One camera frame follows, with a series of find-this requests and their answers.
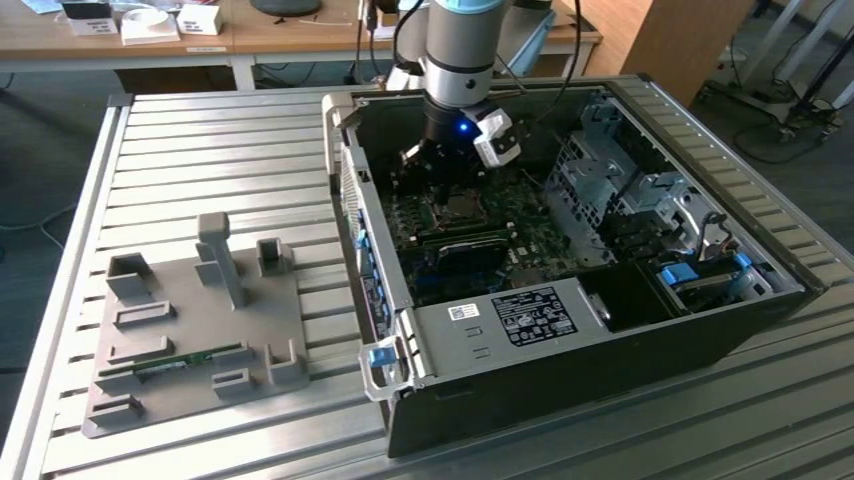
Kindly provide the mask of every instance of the white box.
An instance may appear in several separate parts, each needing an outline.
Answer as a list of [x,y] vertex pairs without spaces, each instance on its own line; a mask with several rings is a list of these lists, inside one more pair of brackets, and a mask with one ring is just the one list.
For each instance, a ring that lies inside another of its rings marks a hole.
[[219,35],[223,18],[217,5],[185,4],[178,14],[178,29],[190,35]]
[[68,19],[71,31],[75,35],[111,35],[119,33],[113,18],[89,18],[86,20]]
[[133,10],[122,17],[123,45],[178,42],[181,39],[173,15],[157,10]]

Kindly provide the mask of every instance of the motherboard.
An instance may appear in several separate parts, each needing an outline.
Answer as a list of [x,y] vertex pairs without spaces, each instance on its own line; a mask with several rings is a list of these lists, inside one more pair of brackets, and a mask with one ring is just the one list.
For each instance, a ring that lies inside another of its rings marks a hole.
[[439,205],[430,192],[383,198],[415,303],[431,305],[572,276],[570,239],[549,215],[541,180],[483,171]]

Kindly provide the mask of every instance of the cable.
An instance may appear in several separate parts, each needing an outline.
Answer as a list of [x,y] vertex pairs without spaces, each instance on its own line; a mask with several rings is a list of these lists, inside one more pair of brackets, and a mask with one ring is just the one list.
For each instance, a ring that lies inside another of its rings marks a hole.
[[48,239],[54,242],[54,244],[59,247],[59,249],[66,250],[66,245],[63,245],[63,242],[60,242],[56,239],[56,237],[51,235],[51,232],[48,232],[48,229],[46,228],[44,225],[39,225],[39,230],[42,230],[42,233],[44,234],[44,236],[48,237]]
[[768,165],[782,165],[785,163],[790,163],[793,161],[796,161],[798,158],[801,158],[804,155],[806,155],[808,153],[810,153],[813,150],[816,150],[818,147],[821,147],[820,143],[816,143],[814,145],[810,145],[808,148],[805,148],[802,151],[794,153],[793,155],[790,155],[789,157],[784,158],[782,160],[772,160],[766,157],[761,157],[760,155],[757,155],[756,153],[753,153],[740,142],[740,139],[744,137],[744,135],[748,132],[752,132],[754,130],[760,130],[762,128],[768,128],[769,126],[772,126],[776,122],[776,119],[773,117],[769,118],[769,121],[766,123],[761,123],[760,125],[753,125],[748,128],[744,128],[742,130],[740,130],[738,132],[736,132],[736,134],[733,135],[733,144],[736,145],[736,148],[738,148],[741,150],[741,152],[748,155],[750,158],[753,158],[757,162],[760,163],[765,163]]
[[359,67],[359,56],[362,55],[362,28],[365,27],[365,21],[362,15],[359,15],[359,21],[357,22],[357,60],[354,61],[354,70],[357,85],[365,85],[365,78],[362,77],[362,68]]
[[403,24],[407,22],[410,17],[415,15],[415,12],[418,11],[418,9],[422,8],[422,3],[425,3],[425,0],[418,0],[415,2],[415,5],[413,5],[413,9],[409,12],[406,12],[406,15],[398,22],[398,25],[395,25],[395,33],[391,36],[391,59],[395,64],[403,63],[401,61],[401,54],[398,53],[398,37],[401,35],[401,29],[403,28]]
[[736,66],[736,35],[730,37],[730,64],[733,65],[733,72],[736,73],[738,88],[740,90],[744,90],[745,85],[742,84],[742,76],[738,74],[738,67]]
[[0,87],[0,90],[6,90],[7,88],[10,88],[12,86],[14,81],[15,81],[15,74],[10,73],[10,79],[7,80],[6,85]]
[[303,85],[303,83],[306,83],[309,81],[309,78],[311,77],[311,74],[314,73],[317,66],[318,66],[318,62],[313,62],[311,68],[309,69],[309,73],[306,74],[303,79],[299,82],[291,84],[291,83],[286,82],[282,78],[279,78],[279,76],[277,76],[270,70],[267,70],[270,68],[270,67],[267,67],[267,65],[259,65],[259,67],[265,71],[265,73],[267,75],[270,75],[278,82],[281,82],[287,88],[297,88],[301,85]]
[[709,212],[704,215],[704,220],[700,222],[700,232],[697,233],[697,245],[694,245],[694,259],[700,262],[701,257],[704,256],[704,242],[706,241],[706,226],[712,223],[714,216],[718,215],[718,212]]
[[502,62],[502,65],[505,66],[505,69],[508,69],[508,73],[513,77],[513,81],[516,82],[517,87],[520,87],[520,91],[522,93],[528,93],[528,89],[525,88],[525,85],[522,85],[522,82],[520,81],[520,77],[517,77],[517,74],[513,73],[513,70],[510,69],[510,66],[508,65],[508,62],[505,62],[505,59],[502,58],[502,56],[498,53],[495,54],[495,58],[498,58],[498,61]]
[[581,56],[582,51],[582,2],[581,0],[576,0],[576,53],[573,55],[573,64],[570,65],[570,71],[566,74],[566,78],[564,79],[564,85],[561,85],[561,90],[556,95],[554,100],[552,101],[552,105],[546,111],[537,118],[534,123],[540,123],[544,121],[546,116],[552,113],[554,108],[558,106],[558,102],[561,101],[561,97],[564,96],[564,92],[566,92],[566,88],[570,85],[570,80],[573,79],[573,73],[576,72],[576,66],[578,65],[578,57]]
[[377,64],[377,54],[374,53],[374,31],[373,30],[369,30],[369,35],[370,35],[369,50],[371,52],[371,65],[374,65],[374,72],[379,77],[383,74],[383,72],[379,71],[379,65]]
[[20,375],[27,373],[27,367],[0,367],[0,375]]
[[[834,3],[837,3],[837,1],[840,1],[840,0],[833,0],[832,2],[828,2],[828,5],[825,5],[825,8],[818,13],[818,17],[816,17],[816,24],[818,24],[818,22],[821,21],[822,17],[825,16],[825,13],[828,13],[828,9],[830,8],[830,6]],[[808,37],[809,34],[810,34],[810,30],[804,32],[804,35],[801,35],[798,37],[798,39],[794,42],[792,42],[792,45],[789,45],[789,48],[786,49],[786,54],[784,55],[784,58],[780,59],[780,62],[777,62],[777,65],[774,65],[774,68],[772,69],[772,79],[773,80],[777,80],[777,69],[784,65],[784,62],[789,58],[789,55],[792,55],[792,50],[796,48],[796,45],[798,45],[804,41],[804,39]]]
[[22,230],[30,230],[32,228],[38,228],[42,225],[44,225],[46,223],[50,223],[54,220],[56,220],[66,212],[70,212],[71,210],[74,210],[77,206],[78,206],[77,203],[68,205],[62,210],[58,210],[56,212],[51,213],[39,222],[30,223],[30,224],[26,224],[26,225],[0,225],[0,231],[2,232],[20,232]]
[[537,179],[532,176],[529,171],[525,168],[521,169],[521,171],[522,171],[522,175],[525,175],[528,177],[528,179],[532,181],[532,183],[534,183],[534,185],[537,185],[538,187],[542,188],[544,184],[537,181]]
[[605,214],[617,210],[617,207],[616,207],[617,203],[626,196],[626,192],[629,192],[629,188],[632,188],[632,184],[636,183],[636,180],[638,180],[638,177],[641,176],[642,173],[644,173],[644,170],[641,168],[636,168],[636,171],[632,172],[629,181],[621,187],[620,191],[617,192],[617,195],[612,197],[612,199],[609,200],[609,203],[605,205]]
[[[64,250],[66,247],[63,245],[63,242],[60,242],[56,239],[56,237],[54,235],[51,235],[51,232],[48,232],[46,226],[48,225],[48,223],[51,223],[54,220],[56,220],[64,213],[73,211],[77,208],[77,206],[78,206],[77,203],[68,205],[62,210],[58,210],[56,212],[51,213],[47,217],[44,217],[40,222],[30,223],[30,224],[26,224],[26,225],[0,225],[0,232],[20,232],[20,231],[24,231],[24,230],[31,230],[34,228],[38,228],[39,231],[44,234],[44,236],[48,237],[48,239],[59,247],[59,249]],[[3,261],[4,257],[6,257],[6,250],[2,251],[0,261]]]

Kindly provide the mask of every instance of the gray floor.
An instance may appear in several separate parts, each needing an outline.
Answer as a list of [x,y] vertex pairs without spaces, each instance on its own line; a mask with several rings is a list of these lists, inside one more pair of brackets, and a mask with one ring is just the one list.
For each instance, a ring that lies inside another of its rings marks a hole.
[[[768,31],[773,18],[749,20],[737,36],[737,46],[748,51]],[[790,26],[769,65],[756,76],[768,80],[789,43],[802,34]],[[798,72],[809,78],[833,51],[833,43],[816,50],[810,62]],[[309,65],[293,65],[275,72],[290,83],[299,82]],[[318,66],[303,86],[339,84],[347,64]],[[833,98],[854,78],[854,58],[846,59],[829,82],[824,95]],[[0,83],[6,76],[0,74]],[[19,74],[12,87],[0,92],[0,224],[31,223],[77,200],[98,128],[111,93],[122,92],[113,72]],[[765,117],[728,100],[713,97],[693,108],[714,132],[726,140]],[[782,158],[809,145],[812,139],[780,146],[770,134],[760,132],[746,139],[757,153]],[[756,168],[810,214],[818,224],[854,250],[854,129],[846,125],[828,143],[788,165]],[[64,239],[71,215],[50,226]],[[0,368],[24,366],[38,333],[60,252],[38,230],[0,232],[6,258],[0,261]],[[0,374],[0,441],[18,396],[23,375]]]

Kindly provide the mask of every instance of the slotted aluminum table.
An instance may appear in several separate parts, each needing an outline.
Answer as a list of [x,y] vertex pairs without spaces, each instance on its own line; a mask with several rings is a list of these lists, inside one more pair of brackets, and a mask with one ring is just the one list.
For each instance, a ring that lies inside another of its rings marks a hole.
[[[362,391],[325,172],[319,102],[333,89],[141,96],[106,114],[0,478],[850,475],[852,257],[654,84],[618,83],[832,287],[794,319],[712,368],[390,460],[381,410]],[[195,215],[218,210],[231,214],[233,248],[271,235],[295,248],[311,385],[90,440],[81,423],[109,257],[195,256]]]

